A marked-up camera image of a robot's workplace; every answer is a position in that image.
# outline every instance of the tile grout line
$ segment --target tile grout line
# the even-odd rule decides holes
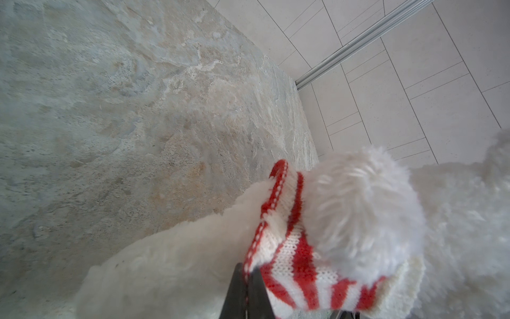
[[[314,3],[315,3],[315,2],[317,2],[317,1],[319,1],[319,0],[315,0],[315,1],[314,1],[314,2],[312,2],[312,3],[311,3],[311,4],[310,4],[310,5],[309,5],[309,6],[308,6],[308,7],[307,7],[307,8],[306,8],[303,12],[301,12],[301,14],[300,14],[300,15],[298,15],[298,16],[297,16],[297,18],[295,18],[295,19],[294,19],[294,21],[292,21],[292,22],[289,24],[289,26],[285,28],[284,32],[285,32],[288,28],[290,28],[290,26],[291,26],[294,22],[296,22],[296,20],[298,20],[298,19],[299,19],[299,17],[300,17],[300,16],[302,16],[302,15],[303,15],[303,13],[305,13],[305,12],[308,10],[308,8],[312,6],[312,4],[314,4]]]
[[[422,96],[423,94],[427,94],[427,93],[429,93],[430,91],[434,91],[435,89],[440,88],[440,87],[442,87],[443,85],[447,85],[447,84],[448,84],[448,83],[450,83],[450,82],[453,82],[453,81],[458,80],[458,79],[460,79],[460,78],[462,78],[462,77],[465,77],[465,76],[466,76],[466,75],[468,75],[468,74],[469,74],[469,73],[466,73],[466,74],[464,74],[463,76],[460,76],[460,77],[458,77],[458,78],[456,78],[456,79],[453,79],[453,80],[451,80],[451,81],[446,82],[445,84],[441,84],[440,86],[435,87],[435,88],[433,88],[433,89],[431,89],[431,90],[429,90],[429,91],[426,91],[426,92],[424,92],[424,93],[422,93],[422,94],[420,94],[420,95],[417,95],[417,96],[413,97],[412,99],[409,99],[409,98],[408,98],[408,99],[409,99],[409,102],[410,102],[411,100],[416,99],[416,98],[417,98],[417,97],[419,97],[419,96]]]
[[[399,160],[404,159],[404,158],[407,158],[407,157],[415,156],[415,155],[418,155],[418,154],[421,154],[421,153],[425,153],[425,152],[428,152],[428,151],[431,151],[431,152],[432,152],[432,149],[430,149],[430,150],[426,150],[426,151],[423,151],[423,152],[419,152],[419,153],[416,153],[416,154],[412,154],[412,155],[404,156],[404,157],[402,157],[402,158],[396,159],[396,161],[399,161]]]
[[[495,88],[497,88],[498,86],[504,85],[504,84],[506,84],[506,83],[510,83],[510,81],[507,81],[507,82],[505,82],[505,83],[501,83],[500,85],[496,85],[495,87],[491,87],[490,89],[487,89],[487,90],[483,91],[483,92],[482,92],[482,94],[484,94],[485,92],[487,92],[487,91],[489,91],[489,90],[495,89]]]
[[[331,19],[331,16],[329,15],[329,12],[327,11],[326,4],[324,3],[324,0],[321,0],[321,1],[322,1],[322,5],[326,9],[326,13],[327,13],[327,16],[329,17],[329,21],[331,21],[331,25],[333,26],[333,30],[335,31],[335,34],[337,35],[338,41],[340,41],[340,45],[342,47],[343,46],[342,45],[342,40],[340,40],[340,36],[338,35],[337,29],[335,28],[335,24],[333,23],[333,20]]]
[[[365,11],[363,11],[363,12],[362,12],[362,13],[360,13],[360,14],[358,14],[358,16],[357,16],[356,18],[354,18],[354,19],[352,19],[351,21],[349,21],[349,22],[348,22],[345,26],[343,26],[340,30],[336,31],[336,29],[335,29],[335,32],[336,32],[336,33],[339,33],[340,31],[342,31],[343,29],[345,29],[345,28],[346,28],[349,24],[351,24],[351,22],[353,22],[354,20],[358,19],[360,15],[364,14],[365,12],[367,12],[367,11],[368,11],[368,9],[372,8],[373,6],[375,6],[378,2],[379,2],[379,1],[376,1],[376,2],[375,2],[374,4],[372,4],[370,7],[368,7],[367,9],[365,9]]]
[[[280,26],[276,23],[276,21],[273,19],[273,17],[269,14],[269,12],[267,12],[266,8],[264,8],[264,6],[260,3],[260,1],[259,1],[259,0],[257,0],[257,2],[258,2],[258,3],[259,3],[259,5],[262,7],[262,9],[264,9],[264,11],[266,11],[267,15],[271,18],[271,20],[273,20],[274,24],[278,27],[278,29],[280,29],[280,31],[284,34],[284,36],[287,38],[287,40],[290,42],[290,44],[292,44],[292,46],[294,47],[294,49],[295,49],[295,50],[299,53],[299,55],[301,55],[301,57],[303,58],[303,55],[301,54],[301,52],[299,52],[299,51],[298,51],[298,49],[296,48],[296,46],[292,43],[292,41],[291,41],[291,40],[289,39],[289,37],[285,34],[285,32],[283,32],[283,31],[282,31],[282,29],[281,29],[281,28],[280,28]],[[303,60],[304,60],[304,61],[308,64],[308,67],[312,68],[312,67],[310,66],[310,64],[308,63],[308,61],[307,61],[307,60],[305,60],[304,58],[303,58]]]
[[[381,64],[379,64],[379,65],[377,65],[377,66],[375,66],[374,68],[370,69],[370,71],[374,70],[374,69],[375,69],[375,68],[377,68],[378,66],[381,66],[381,65],[385,64],[385,63],[386,63],[386,62],[388,62],[388,61],[390,61],[390,59],[388,59],[388,60],[384,61],[383,63],[381,63]],[[352,82],[356,81],[357,79],[361,78],[362,76],[364,76],[365,74],[367,74],[367,73],[368,73],[368,72],[370,72],[370,71],[366,71],[365,73],[363,73],[363,74],[362,74],[362,75],[360,75],[359,77],[355,78],[355,79],[354,79],[354,80],[352,80],[351,82],[347,81],[347,83],[352,83]]]
[[[455,46],[455,49],[457,50],[457,53],[458,55],[461,57],[462,61],[464,62],[464,64],[466,65],[466,69],[468,69],[468,72],[469,74],[471,75],[471,78],[473,79],[473,82],[475,83],[476,87],[478,88],[478,91],[480,91],[480,94],[483,98],[483,100],[485,101],[485,104],[487,105],[487,107],[489,108],[489,110],[491,111],[492,113],[492,116],[494,117],[494,119],[496,120],[496,123],[498,124],[499,126],[499,129],[501,129],[501,124],[499,123],[498,119],[496,118],[496,116],[494,115],[494,112],[492,111],[491,107],[489,106],[489,103],[487,103],[487,100],[485,98],[485,96],[483,95],[482,91],[480,90],[480,87],[478,86],[478,83],[475,81],[475,78],[473,77],[473,74],[471,73],[471,71],[469,70],[468,68],[468,64],[466,63],[466,61],[464,61],[464,58],[462,57],[462,54],[461,52],[458,50],[458,47],[457,45],[455,44],[455,42],[453,42],[453,38],[451,37],[450,35],[450,32],[448,31],[448,29],[446,28],[446,25],[445,23],[443,22],[443,19],[441,18],[441,15],[439,15],[439,12],[438,10],[436,9],[436,7],[434,6],[434,3],[431,3],[432,4],[432,7],[434,8],[434,10],[436,11],[436,14],[438,15],[439,17],[439,20],[441,20],[441,23],[443,24],[443,27],[445,28],[446,30],[446,33],[448,33],[448,36],[450,37],[450,40],[451,40],[451,43],[453,43],[453,46]]]
[[[294,48],[295,48],[295,50],[288,57],[286,57],[285,60],[283,60],[278,66],[280,66],[282,63],[284,63],[288,58],[290,58],[291,55],[293,55],[297,51],[296,47],[294,47]]]
[[[345,81],[347,81],[347,76],[344,72],[344,67],[340,63],[340,67],[342,68],[342,73],[344,74]],[[352,94],[352,89],[350,88],[349,82],[347,82],[347,86],[349,87],[349,91],[351,92],[352,99],[354,100],[354,105],[356,105],[356,109],[358,110],[358,113],[360,114],[361,123],[363,123],[363,127],[365,128],[365,133],[367,133],[368,141],[370,142],[370,145],[372,145],[372,140],[370,139],[370,136],[368,135],[367,127],[365,126],[365,122],[363,121],[363,118],[361,117],[361,112],[358,107],[358,104],[356,103],[356,99],[354,98],[354,94]]]
[[[372,60],[373,58],[375,58],[376,56],[378,56],[379,54],[383,53],[384,51],[386,50],[382,50],[381,52],[377,53],[376,55],[374,55],[373,57],[371,57],[370,59],[368,59],[367,61],[363,62],[362,64],[358,65],[357,67],[355,67],[354,69],[352,69],[351,71],[347,72],[345,75],[348,75],[349,73],[351,73],[352,71],[356,70],[357,68],[359,68],[360,66],[362,66],[363,64],[367,63],[368,61]]]
[[[354,126],[354,125],[359,124],[359,123],[361,123],[361,122],[363,122],[363,121],[359,121],[358,123],[354,123],[353,125],[349,125],[348,127],[344,128],[344,129],[341,129],[341,130],[339,130],[338,132],[334,132],[334,133],[333,133],[333,134],[331,134],[331,135],[329,135],[329,134],[328,134],[328,136],[332,136],[332,135],[335,135],[335,134],[337,134],[337,133],[340,133],[340,132],[342,132],[343,130],[347,130],[347,129],[348,129],[348,128],[350,128],[351,126]]]
[[[315,94],[314,86],[312,84],[310,84],[310,87],[312,88],[312,92],[314,93],[315,102],[317,102],[317,107],[319,108],[320,117],[322,117],[322,122],[324,123],[324,128],[325,128],[326,122],[324,122],[324,116],[322,116],[322,111],[320,110],[319,100],[317,99],[317,95]],[[327,134],[327,138],[329,140],[329,144],[331,145],[331,149],[334,152],[335,149],[333,148],[333,143],[331,143],[331,138],[329,137],[329,134],[327,133],[327,129],[326,129],[326,134]]]
[[[293,37],[296,33],[298,33],[298,31],[299,31],[299,30],[301,30],[301,29],[305,26],[305,24],[307,24],[310,20],[312,20],[312,19],[314,18],[314,16],[316,16],[316,15],[317,15],[319,12],[321,12],[321,11],[322,11],[322,8],[320,8],[320,10],[319,10],[319,11],[317,11],[317,12],[316,12],[316,13],[315,13],[315,14],[314,14],[314,15],[313,15],[310,19],[308,19],[305,23],[303,23],[303,25],[302,25],[302,26],[300,26],[300,27],[299,27],[299,29],[297,29],[297,30],[296,30],[296,32],[294,32],[294,33],[293,33],[290,37],[288,37],[289,41],[290,41],[290,38],[292,38],[292,37]]]
[[[406,144],[402,144],[402,145],[399,145],[399,146],[395,146],[394,148],[390,148],[389,150],[386,150],[386,152],[387,152],[387,151],[391,151],[391,150],[396,149],[396,148],[399,148],[399,147],[401,147],[401,146],[407,145],[407,144],[411,144],[411,143],[417,142],[417,141],[422,140],[422,139],[424,139],[424,138],[425,138],[425,137],[422,137],[422,138],[419,138],[419,139],[417,139],[417,140],[415,140],[415,141],[412,141],[412,142],[409,142],[409,143],[406,143]]]
[[[459,62],[459,63],[456,63],[456,64],[452,65],[452,66],[449,66],[449,67],[447,67],[446,69],[444,69],[444,70],[442,70],[442,71],[439,71],[439,72],[437,72],[436,74],[433,74],[433,75],[431,75],[430,77],[428,77],[428,78],[425,78],[425,79],[421,80],[420,82],[416,82],[415,84],[408,86],[408,87],[407,87],[407,88],[405,88],[404,90],[407,90],[407,89],[409,89],[409,88],[410,88],[410,87],[412,87],[412,86],[415,86],[415,85],[417,85],[417,84],[420,84],[420,83],[422,83],[423,81],[428,80],[428,79],[430,79],[431,77],[436,76],[436,75],[438,75],[439,73],[441,73],[441,72],[443,72],[443,71],[446,71],[446,70],[448,70],[448,69],[450,69],[450,68],[453,68],[453,67],[454,67],[454,66],[456,66],[457,64],[461,64],[461,63],[463,63],[463,62],[464,62],[464,61],[461,61],[461,62]]]
[[[384,44],[383,38],[381,37],[382,45],[384,46],[384,49],[386,52],[388,50],[386,49],[386,46]],[[400,82],[400,85],[402,86],[402,90],[404,90],[404,86],[402,85],[402,81],[400,80],[400,77],[398,76],[397,69],[395,69],[395,66],[393,65],[393,61],[391,60],[390,54],[388,53],[388,57],[390,58],[391,65],[393,69],[395,70],[395,74],[397,75],[398,81]],[[407,96],[407,92],[404,90],[405,97],[407,98],[407,101],[409,102],[409,105],[411,106],[411,109],[413,110],[413,113],[415,115],[416,121],[418,121],[418,125],[421,128],[421,132],[423,133],[423,136],[425,136],[425,140],[427,141],[428,147],[430,148],[430,151],[432,152],[432,155],[434,155],[434,159],[436,160],[436,163],[439,165],[438,159],[436,155],[434,154],[434,151],[432,150],[432,147],[430,146],[430,142],[428,141],[427,135],[425,135],[425,131],[423,130],[423,127],[421,126],[420,120],[418,119],[418,116],[416,115],[416,111],[414,110],[413,104],[411,103],[411,100],[409,100],[409,97]]]
[[[371,17],[373,17],[374,15],[376,15],[376,14],[377,14],[378,12],[380,12],[380,11],[381,11],[381,9],[377,10],[374,14],[372,14],[371,16],[369,16],[368,18],[366,18],[365,20],[363,20],[363,21],[362,21],[359,25],[357,25],[357,26],[356,26],[356,28],[357,28],[357,27],[359,27],[359,26],[361,26],[364,22],[366,22],[368,19],[370,19]],[[351,31],[349,31],[349,32],[348,32],[346,35],[344,35],[342,38],[345,38],[345,37],[346,37],[349,33],[351,33],[351,32],[353,32],[354,30],[356,30],[356,28],[354,28],[354,29],[352,29]]]
[[[351,115],[348,115],[348,116],[346,116],[346,117],[344,117],[344,118],[341,118],[340,120],[338,120],[338,121],[336,121],[336,122],[333,122],[333,123],[331,123],[331,124],[330,124],[330,125],[328,125],[328,126],[331,126],[331,125],[333,125],[333,124],[335,124],[335,123],[338,123],[338,122],[340,122],[341,120],[348,118],[349,116],[353,116],[353,115],[355,115],[356,113],[358,113],[358,112],[354,112],[354,113],[352,113]]]

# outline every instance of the white tile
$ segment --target white tile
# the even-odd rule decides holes
[[[430,147],[428,146],[427,139],[424,137],[414,142],[397,146],[396,148],[388,150],[388,153],[393,159],[398,160],[428,150],[430,150]]]
[[[276,24],[285,30],[315,0],[259,0]]]
[[[339,31],[349,22],[362,15],[367,9],[373,6],[378,0],[324,0],[327,11]]]
[[[311,18],[313,18],[319,11],[324,8],[322,0],[314,1],[300,16],[295,19],[288,28],[284,29],[284,33],[290,38],[292,37],[303,25],[305,25]]]
[[[392,12],[397,9],[398,6],[403,4],[405,0],[384,0],[384,11],[386,14]]]
[[[340,66],[315,80],[312,85],[326,126],[358,111]]]
[[[500,131],[470,75],[412,99],[438,162],[482,161]]]
[[[344,72],[345,73],[351,72],[353,69],[360,66],[362,63],[368,61],[369,59],[375,57],[384,50],[385,49],[383,42],[381,41],[381,38],[377,38],[371,44],[367,45],[366,47],[352,55],[350,58],[342,62]]]
[[[434,2],[481,91],[510,81],[510,1]]]
[[[501,128],[510,129],[510,82],[483,93]]]
[[[444,85],[450,81],[458,79],[461,76],[465,76],[468,73],[469,73],[468,68],[466,68],[464,62],[460,62],[454,66],[447,68],[444,71],[439,72],[438,74],[431,76],[428,79],[425,79],[421,82],[416,83],[415,85],[408,87],[407,89],[405,89],[405,92],[407,93],[407,97],[409,99],[413,99],[423,93],[429,92],[437,87],[440,87],[441,85]]]
[[[279,66],[280,69],[294,80],[299,79],[303,74],[311,69],[298,51],[294,51],[294,53],[285,59],[285,61]]]
[[[307,117],[308,127],[312,133],[312,139],[314,140],[317,155],[321,156],[323,154],[331,153],[333,148],[329,141],[326,125],[324,125],[324,121],[322,120],[319,105],[315,99],[312,86],[308,85],[299,91],[299,97],[301,98],[304,114]]]
[[[207,0],[207,2],[214,8],[218,4],[219,0]]]
[[[358,124],[359,122],[361,122],[361,116],[359,112],[356,112],[353,115],[349,115],[348,117],[327,126],[327,133],[329,135],[333,135],[337,132],[345,130],[348,127],[353,126],[354,124]]]
[[[388,56],[388,53],[386,53],[386,51],[382,51],[375,57],[368,59],[365,63],[362,63],[360,66],[358,66],[351,72],[347,73],[345,75],[347,77],[347,81],[352,82],[352,81],[356,80],[363,74],[367,73],[368,71],[372,70],[375,67],[378,67],[379,65],[388,61],[389,59],[390,59],[390,57]]]
[[[373,145],[387,150],[424,137],[390,61],[349,85]]]
[[[462,61],[432,4],[382,36],[407,88]]]
[[[361,34],[384,17],[383,0],[379,0],[368,8],[363,14],[351,21],[348,25],[338,31],[338,36],[343,44],[349,43],[352,39]]]
[[[329,137],[335,152],[353,152],[370,145],[363,123],[358,123]]]
[[[295,48],[257,1],[221,0],[216,6],[228,21],[276,64],[282,63]]]
[[[342,46],[325,8],[311,18],[290,40],[311,67],[322,62]]]
[[[397,161],[400,165],[405,165],[409,168],[420,168],[424,165],[436,165],[436,159],[432,151],[425,151],[423,153],[404,157]]]

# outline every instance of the red stripe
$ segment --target red stripe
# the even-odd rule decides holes
[[[294,281],[303,291],[304,298],[308,304],[308,310],[319,308],[319,297],[317,295],[317,271],[313,263],[312,247],[307,243],[305,232],[297,244],[296,253],[292,260]]]
[[[276,253],[279,253],[279,250],[282,246],[278,247],[278,250],[276,250]],[[289,293],[285,288],[277,282],[272,274],[271,270],[273,268],[274,260],[270,263],[267,263],[263,265],[260,268],[260,272],[262,274],[262,279],[264,280],[264,284],[266,285],[266,288],[269,289],[278,299],[283,301],[284,303],[291,306],[293,309],[296,309],[296,304],[294,303],[294,300],[290,297]]]
[[[347,297],[347,292],[349,291],[349,286],[355,283],[355,281],[350,281],[346,278],[331,287],[331,309],[342,309],[345,298]]]
[[[280,173],[285,167],[286,163],[287,161],[284,159],[277,161],[276,164],[273,166],[273,169],[271,170],[271,174],[269,174],[269,177],[275,177],[276,174]]]
[[[294,206],[292,206],[292,210],[290,212],[289,221],[287,225],[287,233],[285,234],[285,238],[288,238],[291,231],[294,229],[294,226],[301,219],[301,207],[303,206],[303,202],[301,200],[301,193],[303,191],[303,174],[301,172],[297,173],[297,186],[296,186],[296,197],[294,199]]]
[[[255,237],[253,238],[253,241],[251,242],[251,246],[248,249],[248,252],[246,253],[246,257],[243,264],[243,275],[244,278],[248,279],[248,274],[244,270],[245,267],[248,265],[248,267],[251,266],[251,262],[253,260],[253,256],[257,249],[259,248],[260,241],[262,240],[262,234],[264,233],[264,230],[267,228],[267,223],[265,221],[261,222],[259,226],[257,227],[257,231],[255,232]]]
[[[265,203],[263,203],[261,206],[260,218],[263,218],[263,216],[271,208],[272,203],[275,203],[275,207],[278,205],[278,200],[279,200],[281,192],[278,194],[278,196],[276,195],[276,192],[278,192],[278,186],[280,185],[280,181],[282,182],[282,186],[283,186],[283,183],[285,183],[285,178],[287,177],[287,171],[285,170],[285,167],[288,168],[288,164],[287,164],[286,160],[279,160],[273,166],[273,169],[272,169],[269,177],[275,177],[276,181],[274,183],[273,191],[271,192],[271,196],[269,196],[269,199]]]
[[[358,304],[356,305],[356,310],[367,310],[370,309],[375,301],[375,293],[377,292],[377,286],[380,282],[382,282],[385,278],[381,277],[378,281],[374,283],[372,288],[369,290],[367,286],[363,286],[361,288],[361,295]]]

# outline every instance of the red and white striped sweater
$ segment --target red and white striped sweater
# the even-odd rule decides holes
[[[394,278],[380,278],[372,286],[344,278],[307,242],[301,221],[303,174],[280,160],[270,178],[274,187],[261,207],[244,273],[247,277],[260,267],[275,316],[285,319],[294,309],[342,309],[370,317],[408,314],[423,276],[420,258],[403,265]]]

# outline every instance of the aluminum rail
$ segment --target aluminum rail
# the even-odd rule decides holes
[[[389,30],[393,29],[407,18],[417,13],[433,0],[407,0],[387,16],[379,20],[376,24],[368,28],[365,32],[355,37],[348,44],[340,48],[338,51],[327,57],[313,69],[308,71],[304,76],[296,81],[297,90],[303,89],[314,80],[318,79],[326,72],[347,60],[353,54],[369,45]]]

